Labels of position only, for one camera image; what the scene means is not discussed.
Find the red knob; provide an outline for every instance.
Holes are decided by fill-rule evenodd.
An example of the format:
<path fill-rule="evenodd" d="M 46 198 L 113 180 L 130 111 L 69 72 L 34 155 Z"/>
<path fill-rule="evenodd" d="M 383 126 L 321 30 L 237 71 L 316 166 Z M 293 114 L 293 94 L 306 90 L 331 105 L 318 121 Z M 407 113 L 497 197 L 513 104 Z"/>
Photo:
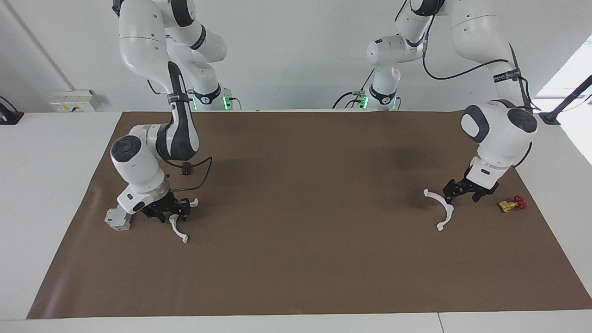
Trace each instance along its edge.
<path fill-rule="evenodd" d="M 520 210 L 524 210 L 528 207 L 528 203 L 526 202 L 526 199 L 522 196 L 515 196 L 514 202 L 516 202 L 518 204 L 518 209 L 520 209 Z"/>

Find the white robot link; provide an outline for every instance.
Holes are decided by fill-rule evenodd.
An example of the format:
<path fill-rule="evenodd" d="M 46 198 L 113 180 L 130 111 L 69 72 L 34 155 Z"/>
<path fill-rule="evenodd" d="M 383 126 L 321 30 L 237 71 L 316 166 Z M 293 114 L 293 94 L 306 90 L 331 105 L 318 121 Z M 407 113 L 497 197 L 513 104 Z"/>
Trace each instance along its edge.
<path fill-rule="evenodd" d="M 376 68 L 366 90 L 368 107 L 391 108 L 401 78 L 396 65 L 425 57 L 429 25 L 438 13 L 450 16 L 456 52 L 489 68 L 498 93 L 496 100 L 466 108 L 461 126 L 479 148 L 464 178 L 450 180 L 443 189 L 448 204 L 466 193 L 474 193 L 472 199 L 477 202 L 492 194 L 506 171 L 526 157 L 538 128 L 492 1 L 406 0 L 395 18 L 399 33 L 373 41 L 367 48 L 366 55 Z"/>
<path fill-rule="evenodd" d="M 164 87 L 172 112 L 168 124 L 135 126 L 113 144 L 111 159 L 129 184 L 117 201 L 129 214 L 142 211 L 165 223 L 164 213 L 170 212 L 185 220 L 194 203 L 175 198 L 158 160 L 188 161 L 200 146 L 181 69 L 189 73 L 202 109 L 224 108 L 224 88 L 207 62 L 224 59 L 226 44 L 195 19 L 192 0 L 114 0 L 113 4 L 120 18 L 123 62 Z"/>

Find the white wall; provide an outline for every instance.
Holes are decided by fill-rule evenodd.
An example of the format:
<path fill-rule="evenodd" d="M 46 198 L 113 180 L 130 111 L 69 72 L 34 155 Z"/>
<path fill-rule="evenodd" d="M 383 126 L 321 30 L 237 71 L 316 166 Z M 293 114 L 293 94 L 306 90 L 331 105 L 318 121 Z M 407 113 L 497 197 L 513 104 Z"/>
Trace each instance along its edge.
<path fill-rule="evenodd" d="M 111 1 L 0 1 L 16 9 L 75 88 L 99 94 L 104 102 L 101 110 L 167 109 L 165 98 L 153 95 L 146 81 L 121 63 L 118 19 L 111 11 Z M 493 1 L 498 3 L 504 32 L 533 95 L 592 34 L 589 0 Z M 252 110 L 327 108 L 343 92 L 358 89 L 372 68 L 365 59 L 366 45 L 395 33 L 393 18 L 403 0 L 196 3 L 198 19 L 229 46 L 227 59 L 214 64 L 220 81 L 242 100 L 245 109 Z M 448 25 L 447 17 L 437 17 L 432 28 L 427 62 L 437 75 L 475 65 L 453 51 Z M 3 54 L 7 48 L 26 53 L 22 41 L 8 38 L 2 30 Z M 52 71 L 26 57 L 5 58 L 0 58 L 0 66 L 22 73 L 26 82 L 40 80 L 31 68 Z M 439 82 L 423 72 L 419 61 L 400 68 L 403 109 L 459 109 L 496 97 L 486 69 Z M 41 80 L 40 94 L 52 84 L 63 86 L 55 74 L 50 76 L 56 82 Z M 26 102 L 22 94 L 15 96 L 16 102 Z"/>

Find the brown table mat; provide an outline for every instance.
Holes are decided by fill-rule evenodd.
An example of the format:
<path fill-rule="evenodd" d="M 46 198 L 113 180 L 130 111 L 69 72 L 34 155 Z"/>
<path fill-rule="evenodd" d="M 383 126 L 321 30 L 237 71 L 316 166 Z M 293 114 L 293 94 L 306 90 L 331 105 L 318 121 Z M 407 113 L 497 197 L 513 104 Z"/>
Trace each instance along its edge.
<path fill-rule="evenodd" d="M 516 171 L 490 197 L 424 198 L 476 151 L 461 113 L 197 113 L 214 156 L 179 229 L 103 222 L 126 183 L 101 159 L 28 318 L 590 309 Z M 168 113 L 124 113 L 109 147 Z M 198 184 L 163 164 L 173 187 Z M 529 208 L 504 214 L 519 194 Z"/>

